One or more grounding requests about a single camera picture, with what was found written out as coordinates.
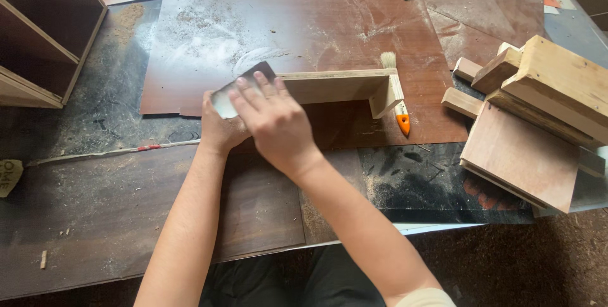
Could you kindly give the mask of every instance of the left hand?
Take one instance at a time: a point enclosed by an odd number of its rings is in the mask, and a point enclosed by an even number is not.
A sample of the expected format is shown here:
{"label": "left hand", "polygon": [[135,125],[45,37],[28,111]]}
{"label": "left hand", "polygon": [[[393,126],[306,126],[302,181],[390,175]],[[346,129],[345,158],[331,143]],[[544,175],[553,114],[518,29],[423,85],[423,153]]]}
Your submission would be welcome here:
{"label": "left hand", "polygon": [[198,149],[220,155],[228,152],[251,136],[241,117],[224,120],[211,104],[211,93],[207,91],[202,99],[201,143]]}

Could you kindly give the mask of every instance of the wood dust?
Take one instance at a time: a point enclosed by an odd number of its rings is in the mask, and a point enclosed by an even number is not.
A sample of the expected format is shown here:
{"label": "wood dust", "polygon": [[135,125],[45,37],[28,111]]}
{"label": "wood dust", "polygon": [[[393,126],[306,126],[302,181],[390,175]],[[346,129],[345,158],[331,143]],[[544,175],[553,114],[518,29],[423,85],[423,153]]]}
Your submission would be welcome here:
{"label": "wood dust", "polygon": [[137,20],[143,16],[143,5],[141,3],[133,3],[124,8],[120,14],[114,15],[114,22],[118,26],[112,31],[114,36],[118,37],[118,43],[126,45],[135,34],[134,26]]}

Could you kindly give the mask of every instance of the wooden cabinet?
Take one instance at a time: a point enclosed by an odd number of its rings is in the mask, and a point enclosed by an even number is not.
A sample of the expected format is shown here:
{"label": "wooden cabinet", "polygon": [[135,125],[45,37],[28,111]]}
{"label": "wooden cabinet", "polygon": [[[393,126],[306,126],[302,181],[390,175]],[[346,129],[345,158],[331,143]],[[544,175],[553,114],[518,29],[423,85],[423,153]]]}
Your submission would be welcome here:
{"label": "wooden cabinet", "polygon": [[62,108],[107,10],[102,0],[0,0],[0,105]]}

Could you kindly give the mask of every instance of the right hand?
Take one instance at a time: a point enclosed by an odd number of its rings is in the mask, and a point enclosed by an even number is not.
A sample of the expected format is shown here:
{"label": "right hand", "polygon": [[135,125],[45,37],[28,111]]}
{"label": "right hand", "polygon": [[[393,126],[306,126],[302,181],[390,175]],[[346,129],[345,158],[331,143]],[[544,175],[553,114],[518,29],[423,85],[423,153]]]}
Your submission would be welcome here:
{"label": "right hand", "polygon": [[281,78],[275,78],[271,85],[260,71],[254,77],[264,95],[257,94],[244,78],[238,78],[238,91],[229,93],[232,105],[253,135],[260,154],[296,179],[324,160],[313,140],[306,112]]}

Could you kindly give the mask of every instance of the person's lap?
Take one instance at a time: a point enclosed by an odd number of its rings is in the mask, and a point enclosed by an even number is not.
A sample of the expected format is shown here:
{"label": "person's lap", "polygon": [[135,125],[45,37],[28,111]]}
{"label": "person's lap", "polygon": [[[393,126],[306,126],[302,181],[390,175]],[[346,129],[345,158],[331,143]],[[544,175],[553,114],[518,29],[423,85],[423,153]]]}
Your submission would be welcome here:
{"label": "person's lap", "polygon": [[271,256],[214,264],[200,306],[384,306],[382,296],[344,246],[318,247],[303,294],[289,295]]}

